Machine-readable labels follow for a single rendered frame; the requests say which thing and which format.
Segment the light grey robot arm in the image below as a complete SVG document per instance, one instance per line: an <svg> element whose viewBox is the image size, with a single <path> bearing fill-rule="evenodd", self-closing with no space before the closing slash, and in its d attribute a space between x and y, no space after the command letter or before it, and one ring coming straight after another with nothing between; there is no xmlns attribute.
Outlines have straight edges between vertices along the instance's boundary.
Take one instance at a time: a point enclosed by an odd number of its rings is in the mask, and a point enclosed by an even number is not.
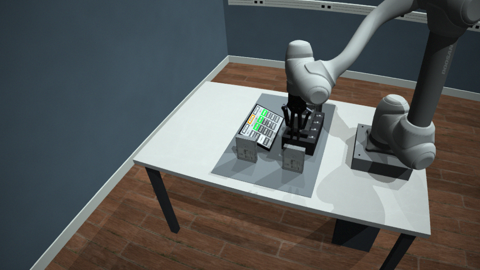
<svg viewBox="0 0 480 270"><path fill-rule="evenodd" d="M285 55L287 92L311 105L324 104L337 78L356 61L376 30L419 8L426 10L430 32L411 105L400 95L384 97L376 107L372 129L366 131L365 148L396 156L415 170L427 168L435 158L432 119L458 39L480 21L480 0L384 0L334 59L314 61L310 43L303 40L289 43Z"/></svg>

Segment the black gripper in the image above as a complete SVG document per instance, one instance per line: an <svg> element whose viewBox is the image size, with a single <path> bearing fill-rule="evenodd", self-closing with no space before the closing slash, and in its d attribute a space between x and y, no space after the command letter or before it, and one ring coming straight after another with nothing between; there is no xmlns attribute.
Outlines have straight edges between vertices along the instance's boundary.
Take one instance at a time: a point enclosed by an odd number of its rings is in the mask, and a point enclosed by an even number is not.
<svg viewBox="0 0 480 270"><path fill-rule="evenodd" d="M291 119L289 120L288 108L291 111ZM293 139L294 135L294 118L295 114L298 115L298 129L297 129L297 141L300 139L300 132L304 130L308 121L308 116L311 115L312 109L307 108L307 104L300 96L293 96L288 93L288 103L283 104L281 109L284 113L284 119L286 126L289 126L288 129L290 132L290 140ZM306 117L302 125L302 113L306 110Z"/></svg>

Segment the black status display screen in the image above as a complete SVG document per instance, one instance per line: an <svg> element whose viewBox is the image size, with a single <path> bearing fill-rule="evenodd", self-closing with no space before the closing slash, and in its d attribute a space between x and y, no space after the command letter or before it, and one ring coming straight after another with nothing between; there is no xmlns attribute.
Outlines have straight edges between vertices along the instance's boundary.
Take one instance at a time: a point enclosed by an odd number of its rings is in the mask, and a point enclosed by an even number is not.
<svg viewBox="0 0 480 270"><path fill-rule="evenodd" d="M238 134L257 138L257 145L270 151L284 118L256 104Z"/></svg>

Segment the grey flat mat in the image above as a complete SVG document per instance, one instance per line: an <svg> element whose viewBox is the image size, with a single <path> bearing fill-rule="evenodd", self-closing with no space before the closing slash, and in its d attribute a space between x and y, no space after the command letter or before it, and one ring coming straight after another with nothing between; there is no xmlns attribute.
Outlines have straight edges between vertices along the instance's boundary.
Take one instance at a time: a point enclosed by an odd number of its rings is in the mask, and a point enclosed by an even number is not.
<svg viewBox="0 0 480 270"><path fill-rule="evenodd" d="M262 93L255 105L259 104L284 118L281 107L287 103L288 97ZM311 198L336 105L327 103L322 105L322 112L325 113L323 127L313 156L305 154L303 173L282 169L283 149L281 149L281 142L282 135L287 127L285 120L270 151L257 146L258 160L256 163L238 159L236 136L255 105L211 173Z"/></svg>

